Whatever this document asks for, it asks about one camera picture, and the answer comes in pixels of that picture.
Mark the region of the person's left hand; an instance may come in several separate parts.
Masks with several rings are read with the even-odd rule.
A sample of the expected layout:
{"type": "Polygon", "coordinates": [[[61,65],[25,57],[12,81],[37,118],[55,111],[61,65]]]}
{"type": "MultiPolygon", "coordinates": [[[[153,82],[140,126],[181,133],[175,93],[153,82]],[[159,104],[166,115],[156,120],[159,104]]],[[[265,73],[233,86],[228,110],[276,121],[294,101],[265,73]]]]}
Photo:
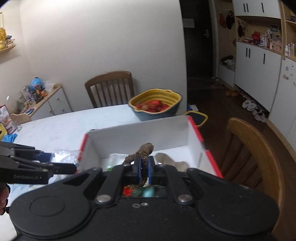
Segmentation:
{"type": "Polygon", "coordinates": [[[5,187],[0,191],[0,215],[3,215],[6,211],[6,206],[8,204],[8,197],[10,194],[10,186],[5,185],[5,187]]]}

